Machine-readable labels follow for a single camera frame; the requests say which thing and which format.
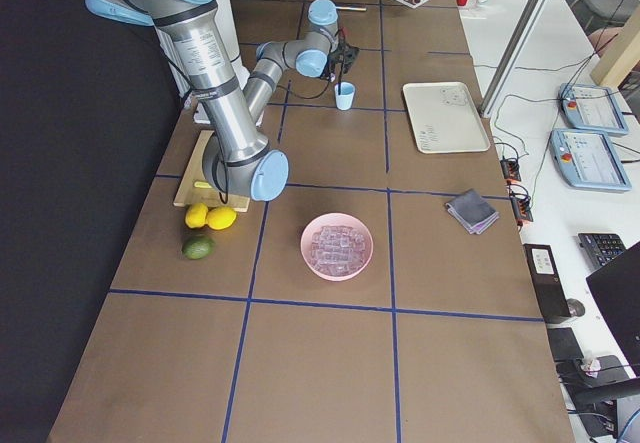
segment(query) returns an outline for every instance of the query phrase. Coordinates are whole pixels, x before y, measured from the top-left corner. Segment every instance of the light blue device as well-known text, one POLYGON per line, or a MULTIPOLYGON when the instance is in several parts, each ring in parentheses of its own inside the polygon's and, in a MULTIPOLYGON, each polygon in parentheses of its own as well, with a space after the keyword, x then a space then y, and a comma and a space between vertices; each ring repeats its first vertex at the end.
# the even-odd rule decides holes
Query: light blue device
POLYGON ((556 129, 551 152, 569 185, 600 191, 628 191, 631 182, 604 131, 556 129))
POLYGON ((629 133, 624 115, 610 88, 564 83, 560 86, 559 96, 564 114, 574 128, 604 131, 611 136, 623 136, 629 133), (583 95, 592 92, 600 95, 593 97, 583 95))
POLYGON ((256 121, 288 68, 302 75, 322 74, 339 44, 336 6, 329 0, 310 5, 304 39, 267 43, 244 89, 224 47, 215 15, 216 0, 85 0, 92 13, 123 23, 155 26, 167 33, 204 107, 215 135, 203 155, 207 181, 222 192, 269 201, 284 189, 289 163, 272 150, 256 121))

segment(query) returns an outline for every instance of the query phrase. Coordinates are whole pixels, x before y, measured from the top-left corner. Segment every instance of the brown table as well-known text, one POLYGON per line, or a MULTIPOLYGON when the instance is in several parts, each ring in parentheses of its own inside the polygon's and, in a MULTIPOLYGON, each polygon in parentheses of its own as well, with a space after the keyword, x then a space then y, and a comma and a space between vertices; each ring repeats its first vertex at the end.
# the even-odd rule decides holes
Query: brown table
MULTIPOLYGON (((247 67, 257 43, 297 37, 309 1, 232 0, 247 67)), ((341 15, 362 47, 354 108, 279 90, 263 131, 289 185, 200 261, 181 257, 172 206, 199 131, 182 115, 52 443, 573 441, 496 152, 427 156, 412 139, 404 83, 463 81, 479 99, 455 1, 334 1, 367 5, 341 15), (472 187, 501 214, 480 236, 444 209, 472 187), (333 211, 374 239, 343 283, 298 248, 333 211)))

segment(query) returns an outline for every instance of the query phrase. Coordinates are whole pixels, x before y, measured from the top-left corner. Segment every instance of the blue cup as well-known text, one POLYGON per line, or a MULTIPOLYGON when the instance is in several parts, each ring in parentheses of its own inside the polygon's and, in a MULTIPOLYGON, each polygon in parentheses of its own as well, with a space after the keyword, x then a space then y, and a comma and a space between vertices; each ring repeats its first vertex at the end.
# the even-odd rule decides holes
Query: blue cup
POLYGON ((353 105, 353 97, 356 95, 356 87, 343 81, 334 87, 336 94, 336 106, 339 110, 348 110, 353 105))

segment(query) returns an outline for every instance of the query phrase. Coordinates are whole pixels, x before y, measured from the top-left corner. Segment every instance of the black keyboard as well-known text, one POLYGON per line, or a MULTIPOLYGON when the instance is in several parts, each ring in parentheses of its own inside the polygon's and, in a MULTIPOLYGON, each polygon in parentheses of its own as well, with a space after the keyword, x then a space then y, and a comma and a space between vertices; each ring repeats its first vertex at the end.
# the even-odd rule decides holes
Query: black keyboard
POLYGON ((578 238, 596 268, 606 265, 627 249, 615 233, 578 233, 578 238))

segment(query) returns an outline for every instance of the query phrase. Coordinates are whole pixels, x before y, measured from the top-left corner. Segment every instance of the metal pole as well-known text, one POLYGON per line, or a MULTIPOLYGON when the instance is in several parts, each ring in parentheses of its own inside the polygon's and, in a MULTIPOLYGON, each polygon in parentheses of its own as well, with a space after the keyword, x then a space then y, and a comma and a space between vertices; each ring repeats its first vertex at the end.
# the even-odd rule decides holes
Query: metal pole
POLYGON ((483 118, 489 118, 491 116, 496 100, 500 96, 500 92, 503 90, 511 70, 513 70, 524 44, 535 27, 538 18, 540 18, 546 2, 547 0, 529 0, 527 6, 525 6, 522 11, 520 21, 511 36, 511 40, 509 40, 509 44, 496 70, 496 74, 493 80, 491 80, 487 94, 480 105, 480 113, 483 118))

